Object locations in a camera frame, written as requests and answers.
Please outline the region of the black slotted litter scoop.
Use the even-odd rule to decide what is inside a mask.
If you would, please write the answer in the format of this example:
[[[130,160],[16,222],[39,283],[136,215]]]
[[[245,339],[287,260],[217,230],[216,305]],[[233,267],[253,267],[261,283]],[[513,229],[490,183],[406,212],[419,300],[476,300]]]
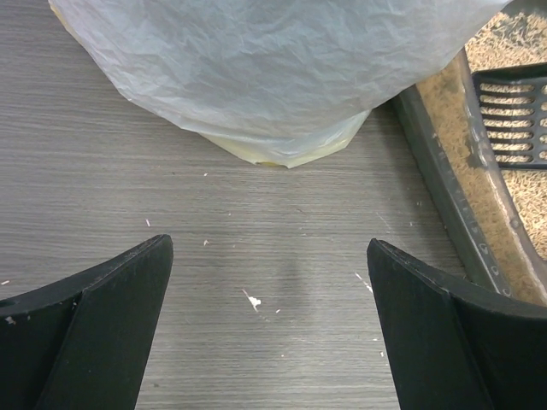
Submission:
[[[546,65],[482,70],[472,75],[497,164],[546,169]]]

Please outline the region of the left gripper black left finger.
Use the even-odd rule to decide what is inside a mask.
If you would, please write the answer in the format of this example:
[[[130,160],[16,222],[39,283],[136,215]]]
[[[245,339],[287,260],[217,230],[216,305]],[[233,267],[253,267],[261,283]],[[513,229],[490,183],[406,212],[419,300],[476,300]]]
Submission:
[[[133,409],[174,259],[157,235],[1,301],[3,409]]]

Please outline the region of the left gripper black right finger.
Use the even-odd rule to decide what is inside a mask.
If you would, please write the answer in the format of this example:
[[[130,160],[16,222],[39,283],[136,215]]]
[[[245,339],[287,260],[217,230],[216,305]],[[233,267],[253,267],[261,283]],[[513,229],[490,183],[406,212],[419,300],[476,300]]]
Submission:
[[[368,274],[402,409],[544,409],[546,309],[373,239]]]

